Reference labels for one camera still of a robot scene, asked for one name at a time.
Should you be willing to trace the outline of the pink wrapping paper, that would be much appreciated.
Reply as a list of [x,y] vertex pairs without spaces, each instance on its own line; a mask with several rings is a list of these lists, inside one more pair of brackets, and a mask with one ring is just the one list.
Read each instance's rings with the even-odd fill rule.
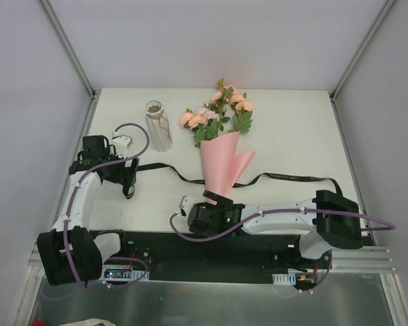
[[230,132],[201,141],[201,165],[205,189],[226,197],[248,166],[255,151],[236,154],[240,132]]

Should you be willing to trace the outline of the pink rose stem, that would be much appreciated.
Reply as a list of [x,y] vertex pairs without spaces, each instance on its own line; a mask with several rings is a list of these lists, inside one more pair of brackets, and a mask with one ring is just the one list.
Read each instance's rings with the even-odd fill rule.
[[224,130],[224,124],[228,122],[226,117],[226,106],[230,104],[231,98],[237,93],[237,89],[232,85],[225,85],[224,79],[217,81],[218,91],[211,97],[209,108],[219,115],[218,132]]
[[196,111],[187,109],[181,116],[179,124],[193,133],[194,146],[201,147],[202,141],[211,141],[223,131],[220,114],[214,110],[202,107]]
[[233,130],[241,134],[247,134],[252,127],[253,106],[247,101],[246,93],[234,91],[228,99],[228,103],[234,110],[231,118]]

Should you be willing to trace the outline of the black gold-lettered ribbon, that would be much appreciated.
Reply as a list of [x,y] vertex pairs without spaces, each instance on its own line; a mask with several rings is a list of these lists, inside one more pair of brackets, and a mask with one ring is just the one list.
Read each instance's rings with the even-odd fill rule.
[[[240,188],[240,187],[249,187],[258,182],[258,180],[265,176],[270,179],[276,179],[276,180],[283,180],[283,181],[293,181],[293,182],[301,182],[301,183],[309,183],[309,182],[318,182],[318,181],[325,181],[329,180],[330,182],[333,183],[335,187],[335,192],[337,195],[342,196],[343,192],[341,190],[341,187],[337,183],[337,181],[333,178],[330,177],[312,177],[312,176],[299,176],[299,175],[284,175],[284,174],[279,174],[279,173],[268,173],[268,172],[263,172],[260,173],[258,176],[253,178],[249,183],[237,183],[237,180],[239,178],[239,175],[242,174],[246,167],[246,163],[243,162],[233,162],[232,167],[228,172],[228,179],[227,179],[227,186],[226,190],[229,191],[232,188]],[[170,168],[183,182],[191,183],[191,184],[197,184],[197,185],[209,185],[209,181],[206,181],[205,179],[187,179],[183,175],[181,175],[178,170],[169,164],[165,163],[151,163],[151,164],[144,164],[143,166],[138,166],[137,172],[140,171],[146,171],[146,170],[157,170],[157,169],[162,169],[162,168]]]

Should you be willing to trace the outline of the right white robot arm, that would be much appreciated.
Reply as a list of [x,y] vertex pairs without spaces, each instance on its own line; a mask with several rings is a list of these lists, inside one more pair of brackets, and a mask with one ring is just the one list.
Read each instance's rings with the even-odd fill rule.
[[180,213],[187,218],[190,232],[204,238],[228,234],[259,235],[276,231],[303,231],[299,246],[292,251],[293,262],[308,268],[332,249],[363,247],[358,204],[341,194],[318,190],[313,198],[278,206],[235,204],[232,200],[212,194],[213,204],[194,203],[184,196]]

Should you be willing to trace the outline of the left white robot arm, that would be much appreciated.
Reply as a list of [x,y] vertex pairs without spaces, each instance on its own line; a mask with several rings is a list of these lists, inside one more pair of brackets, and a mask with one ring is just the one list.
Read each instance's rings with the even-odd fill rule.
[[89,232],[90,216],[103,182],[119,184],[126,199],[135,193],[139,164],[125,163],[132,138],[113,133],[82,139],[82,150],[69,167],[69,186],[56,222],[49,232],[37,238],[37,248],[50,285],[81,281],[86,285],[101,276],[103,263],[109,258],[115,264],[125,263],[130,248],[122,242],[121,231],[104,231],[97,236]]

